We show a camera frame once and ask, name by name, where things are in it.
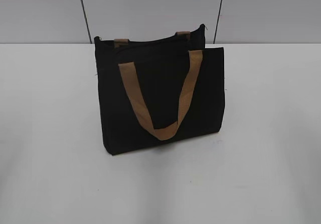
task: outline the bag handle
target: bag handle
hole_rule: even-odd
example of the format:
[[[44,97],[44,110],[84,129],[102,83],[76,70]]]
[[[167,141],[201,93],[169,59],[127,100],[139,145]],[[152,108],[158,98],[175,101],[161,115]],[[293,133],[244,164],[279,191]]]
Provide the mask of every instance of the bag handle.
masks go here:
[[[191,32],[176,32],[176,35],[186,35],[187,40],[191,39]]]
[[[114,47],[128,45],[128,39],[114,39]]]
[[[122,82],[139,124],[159,140],[168,140],[176,134],[190,108],[195,84],[203,60],[203,51],[189,51],[189,57],[190,69],[186,75],[180,94],[178,120],[163,129],[154,129],[153,127],[149,111],[141,94],[134,62],[120,63],[118,65]]]

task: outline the gray wall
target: gray wall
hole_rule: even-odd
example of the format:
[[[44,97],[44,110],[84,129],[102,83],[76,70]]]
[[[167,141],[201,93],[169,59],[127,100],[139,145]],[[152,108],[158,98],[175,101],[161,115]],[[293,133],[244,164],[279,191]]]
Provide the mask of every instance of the gray wall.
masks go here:
[[[83,0],[91,38],[152,40],[204,23],[221,0]],[[320,43],[321,0],[223,0],[216,43]],[[0,43],[89,43],[80,0],[0,0]]]

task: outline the white backdrop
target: white backdrop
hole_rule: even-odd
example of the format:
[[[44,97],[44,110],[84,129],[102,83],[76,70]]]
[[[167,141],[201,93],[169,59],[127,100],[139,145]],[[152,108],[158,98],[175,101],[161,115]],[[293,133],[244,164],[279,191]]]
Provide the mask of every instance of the white backdrop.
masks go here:
[[[0,223],[320,223],[321,45],[224,47],[220,133],[112,157],[94,46],[0,45]]]

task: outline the bag strap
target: bag strap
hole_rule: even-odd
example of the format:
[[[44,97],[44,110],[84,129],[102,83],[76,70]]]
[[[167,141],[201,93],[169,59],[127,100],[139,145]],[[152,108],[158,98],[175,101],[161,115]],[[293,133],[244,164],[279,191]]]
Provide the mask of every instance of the bag strap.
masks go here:
[[[191,32],[176,32],[176,35],[186,35],[187,40],[191,39]]]
[[[128,45],[128,39],[114,39],[114,47]]]
[[[195,84],[203,60],[203,51],[189,51],[189,56],[190,69],[186,75],[180,94],[178,120],[163,129],[154,129],[153,127],[149,111],[141,94],[134,62],[120,63],[118,65],[122,82],[139,124],[159,140],[168,140],[176,134],[190,108]]]

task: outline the black tote bag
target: black tote bag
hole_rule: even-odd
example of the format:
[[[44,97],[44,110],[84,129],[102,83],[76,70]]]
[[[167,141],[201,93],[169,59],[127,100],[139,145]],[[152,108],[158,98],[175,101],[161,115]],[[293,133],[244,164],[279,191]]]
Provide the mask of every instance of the black tote bag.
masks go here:
[[[175,38],[96,47],[103,142],[112,154],[219,131],[225,107],[222,48]]]

